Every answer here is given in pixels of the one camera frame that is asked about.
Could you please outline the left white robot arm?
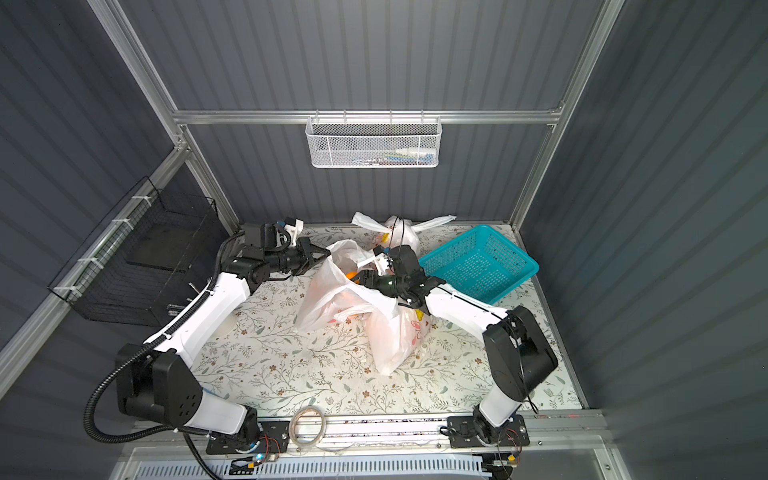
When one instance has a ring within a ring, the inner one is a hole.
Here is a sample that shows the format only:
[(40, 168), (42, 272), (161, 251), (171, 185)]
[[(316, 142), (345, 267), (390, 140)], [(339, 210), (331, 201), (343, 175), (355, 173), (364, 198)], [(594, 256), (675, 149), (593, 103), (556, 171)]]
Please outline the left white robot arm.
[(305, 274), (328, 249), (302, 235), (300, 221), (246, 224), (224, 240), (209, 283), (143, 344), (128, 344), (116, 359), (121, 413), (170, 430), (205, 431), (254, 443), (255, 409), (207, 391), (192, 372), (196, 357), (226, 318), (262, 284)]

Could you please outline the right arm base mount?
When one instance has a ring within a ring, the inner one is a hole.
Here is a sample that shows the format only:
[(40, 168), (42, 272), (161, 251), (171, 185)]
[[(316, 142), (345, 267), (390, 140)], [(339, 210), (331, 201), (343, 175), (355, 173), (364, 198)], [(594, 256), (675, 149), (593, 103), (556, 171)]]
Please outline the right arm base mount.
[(521, 415), (512, 415), (500, 427), (479, 416), (450, 416), (439, 433), (449, 439), (454, 449), (502, 447), (520, 449), (530, 445), (528, 429)]

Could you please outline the clear plastic bag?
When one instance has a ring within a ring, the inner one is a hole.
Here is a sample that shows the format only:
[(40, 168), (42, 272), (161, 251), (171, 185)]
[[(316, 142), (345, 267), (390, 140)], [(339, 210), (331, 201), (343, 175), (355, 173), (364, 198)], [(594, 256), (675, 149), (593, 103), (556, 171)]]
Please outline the clear plastic bag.
[(378, 310), (364, 314), (364, 330), (377, 371), (391, 375), (423, 343), (434, 324), (431, 315), (403, 306), (394, 316)]

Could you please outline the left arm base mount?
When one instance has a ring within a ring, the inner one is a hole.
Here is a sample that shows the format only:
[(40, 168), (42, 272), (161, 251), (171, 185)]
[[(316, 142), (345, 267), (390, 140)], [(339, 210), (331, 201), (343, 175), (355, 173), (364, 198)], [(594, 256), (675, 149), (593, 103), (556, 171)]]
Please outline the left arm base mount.
[(288, 421), (260, 420), (235, 435), (214, 434), (208, 441), (208, 455), (246, 455), (285, 453), (289, 443)]

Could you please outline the white plastic bag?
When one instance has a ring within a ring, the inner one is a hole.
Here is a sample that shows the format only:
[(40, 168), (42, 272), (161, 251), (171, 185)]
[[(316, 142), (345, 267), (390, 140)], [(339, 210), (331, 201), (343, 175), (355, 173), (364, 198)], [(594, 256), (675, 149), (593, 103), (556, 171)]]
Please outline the white plastic bag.
[(397, 300), (378, 290), (358, 285), (347, 278), (358, 273), (358, 263), (372, 260), (370, 250), (354, 240), (337, 241), (327, 249), (331, 254), (322, 262), (306, 291), (296, 317), (296, 328), (310, 332), (326, 325), (344, 322), (358, 314), (378, 312), (388, 317), (399, 313)]

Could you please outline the cartoon printed plastic bag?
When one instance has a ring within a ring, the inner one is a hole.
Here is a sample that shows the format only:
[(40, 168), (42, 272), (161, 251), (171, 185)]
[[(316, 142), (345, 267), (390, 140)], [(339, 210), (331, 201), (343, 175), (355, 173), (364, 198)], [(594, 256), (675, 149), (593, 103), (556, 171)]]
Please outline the cartoon printed plastic bag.
[(352, 217), (351, 224), (376, 233), (377, 236), (373, 243), (375, 247), (381, 246), (384, 249), (391, 249), (407, 245), (416, 254), (419, 254), (421, 251), (420, 233), (446, 225), (455, 219), (455, 215), (445, 215), (414, 223), (412, 220), (393, 215), (384, 223), (380, 223), (370, 216), (356, 212)]

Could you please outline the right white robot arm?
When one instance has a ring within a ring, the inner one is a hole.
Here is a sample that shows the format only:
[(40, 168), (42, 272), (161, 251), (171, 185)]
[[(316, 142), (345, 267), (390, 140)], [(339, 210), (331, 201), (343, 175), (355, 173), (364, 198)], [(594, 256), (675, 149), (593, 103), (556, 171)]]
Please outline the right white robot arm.
[(456, 290), (425, 272), (409, 246), (394, 249), (387, 275), (365, 269), (348, 278), (399, 304), (441, 318), (484, 346), (493, 385), (474, 408), (478, 429), (499, 430), (558, 367), (558, 359), (534, 314), (523, 306), (505, 310)]

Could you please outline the teal plastic basket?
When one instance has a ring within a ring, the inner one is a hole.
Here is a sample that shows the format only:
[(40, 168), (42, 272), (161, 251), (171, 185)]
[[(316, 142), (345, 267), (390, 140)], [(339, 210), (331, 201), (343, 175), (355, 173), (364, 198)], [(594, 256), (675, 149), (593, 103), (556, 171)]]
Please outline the teal plastic basket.
[(510, 239), (480, 225), (424, 255), (430, 276), (486, 304), (496, 304), (539, 271), (539, 264)]

